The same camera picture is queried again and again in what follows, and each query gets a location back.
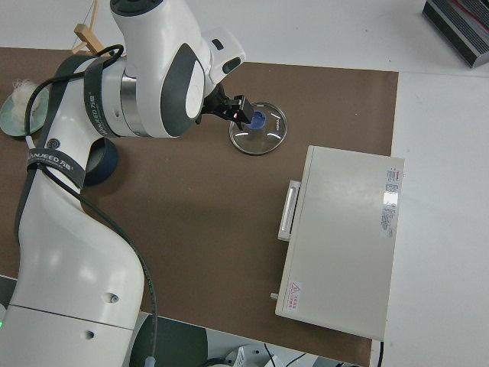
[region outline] white device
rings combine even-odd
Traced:
[[[286,199],[296,209],[277,315],[384,340],[403,166],[309,147],[300,189],[289,189],[296,205]],[[284,210],[282,239],[291,215]]]
[[[29,154],[77,193],[70,171],[86,168],[101,135],[176,137],[202,106],[238,122],[253,114],[244,97],[230,100],[219,87],[245,61],[227,31],[203,37],[184,0],[111,0],[111,10],[127,59],[100,69],[100,80],[93,74],[95,82],[87,74],[102,59],[64,63],[64,73],[85,79],[53,87],[40,151]],[[120,367],[144,289],[132,248],[42,171],[29,171],[16,222],[21,263],[0,328],[0,366]]]

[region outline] white table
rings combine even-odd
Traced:
[[[400,71],[392,155],[406,158],[406,176],[383,365],[486,365],[489,64],[469,69],[422,0],[189,3],[202,29],[227,27],[250,61]],[[3,2],[0,47],[71,48],[90,4]],[[96,33],[122,42],[108,0]]]

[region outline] white box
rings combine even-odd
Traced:
[[[403,166],[309,147],[277,315],[384,340]]]

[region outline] blue object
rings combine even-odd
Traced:
[[[262,111],[253,112],[253,118],[251,119],[251,123],[246,126],[251,130],[259,130],[265,126],[265,122],[267,121],[267,116]]]

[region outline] wooden stick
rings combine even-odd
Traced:
[[[78,53],[78,51],[80,51],[85,46],[86,46],[86,42],[82,42],[81,44],[79,44],[78,46],[76,46],[75,48],[73,48],[71,50],[71,52],[73,52],[74,54],[76,54],[76,53]]]
[[[75,34],[78,38],[86,42],[86,46],[89,48],[90,52],[96,54],[97,52],[104,49],[99,39],[93,34],[93,32],[84,24],[77,24],[75,27]]]

